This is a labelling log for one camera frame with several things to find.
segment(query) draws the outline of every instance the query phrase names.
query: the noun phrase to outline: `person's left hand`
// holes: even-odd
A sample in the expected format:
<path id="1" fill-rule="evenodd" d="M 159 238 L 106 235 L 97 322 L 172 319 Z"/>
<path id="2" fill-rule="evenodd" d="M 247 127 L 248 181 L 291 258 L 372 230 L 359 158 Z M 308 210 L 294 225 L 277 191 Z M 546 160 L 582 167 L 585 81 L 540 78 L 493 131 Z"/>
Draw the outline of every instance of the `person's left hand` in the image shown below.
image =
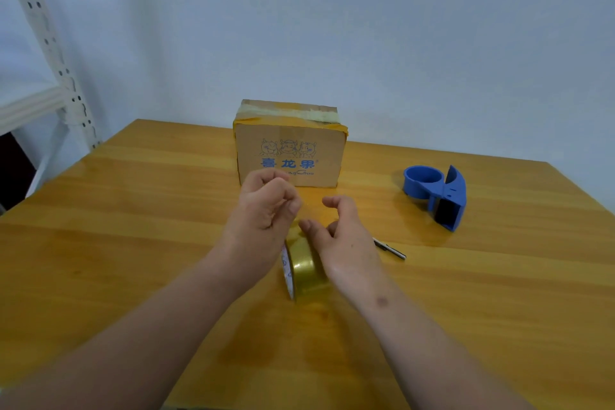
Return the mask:
<path id="1" fill-rule="evenodd" d="M 237 297 L 270 271 L 302 204 L 285 172 L 263 169 L 245 178 L 222 237 L 205 258 Z"/>

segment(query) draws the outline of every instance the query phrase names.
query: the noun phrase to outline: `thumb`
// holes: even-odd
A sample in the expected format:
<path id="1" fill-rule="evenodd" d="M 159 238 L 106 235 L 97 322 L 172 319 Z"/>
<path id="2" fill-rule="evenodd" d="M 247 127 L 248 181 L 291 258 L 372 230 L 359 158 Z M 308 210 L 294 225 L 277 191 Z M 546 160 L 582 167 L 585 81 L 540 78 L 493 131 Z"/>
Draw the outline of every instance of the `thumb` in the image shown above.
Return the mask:
<path id="1" fill-rule="evenodd" d="M 303 202 L 301 198 L 296 197 L 293 200 L 287 200 L 282 203 L 282 205 L 277 209 L 273 220 L 271 221 L 271 226 L 273 230 L 285 238 L 288 234 L 288 229 L 290 228 L 290 224 L 293 223 L 297 212 L 301 209 Z"/>
<path id="2" fill-rule="evenodd" d="M 302 219 L 299 227 L 303 230 L 312 246 L 320 253 L 333 240 L 329 231 L 320 222 L 313 219 Z"/>

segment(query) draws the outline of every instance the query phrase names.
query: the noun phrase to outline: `person's right arm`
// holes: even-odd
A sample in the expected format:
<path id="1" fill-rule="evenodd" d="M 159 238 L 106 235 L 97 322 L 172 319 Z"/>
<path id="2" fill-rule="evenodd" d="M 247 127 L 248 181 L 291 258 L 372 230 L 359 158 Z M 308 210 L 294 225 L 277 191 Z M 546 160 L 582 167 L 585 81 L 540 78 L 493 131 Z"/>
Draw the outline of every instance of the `person's right arm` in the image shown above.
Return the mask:
<path id="1" fill-rule="evenodd" d="M 322 202 L 337 208 L 340 219 L 327 228 L 315 220 L 299 225 L 319 252 L 329 279 L 372 327 L 413 409 L 533 409 L 388 277 L 352 198 L 326 196 Z"/>

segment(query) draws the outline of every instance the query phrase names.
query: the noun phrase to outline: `hand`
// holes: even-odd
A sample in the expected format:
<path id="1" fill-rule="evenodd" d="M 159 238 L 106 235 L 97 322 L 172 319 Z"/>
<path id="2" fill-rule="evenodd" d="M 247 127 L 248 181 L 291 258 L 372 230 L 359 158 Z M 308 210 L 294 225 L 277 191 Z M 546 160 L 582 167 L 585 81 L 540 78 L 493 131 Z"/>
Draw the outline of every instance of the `hand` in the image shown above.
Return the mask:
<path id="1" fill-rule="evenodd" d="M 387 279 L 372 235 L 358 218 L 350 196 L 325 196 L 327 208 L 337 208 L 339 220 L 327 228 L 316 220 L 300 220 L 299 226 L 318 251 L 327 277 L 355 306 L 360 297 L 375 291 Z"/>
<path id="2" fill-rule="evenodd" d="M 219 243 L 204 260 L 225 289 L 240 297 L 270 271 L 301 205 L 287 173 L 248 174 Z"/>

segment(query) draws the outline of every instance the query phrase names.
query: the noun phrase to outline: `person's left arm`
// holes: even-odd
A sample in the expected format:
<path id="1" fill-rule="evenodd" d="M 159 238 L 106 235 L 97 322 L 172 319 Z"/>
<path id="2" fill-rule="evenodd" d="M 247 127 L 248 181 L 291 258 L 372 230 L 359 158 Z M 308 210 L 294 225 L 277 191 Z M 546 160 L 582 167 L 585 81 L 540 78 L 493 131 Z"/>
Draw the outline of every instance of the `person's left arm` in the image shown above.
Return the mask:
<path id="1" fill-rule="evenodd" d="M 286 173 L 250 173 L 205 258 L 51 367 L 2 393 L 0 410 L 158 410 L 228 306 L 269 272 L 300 207 Z"/>

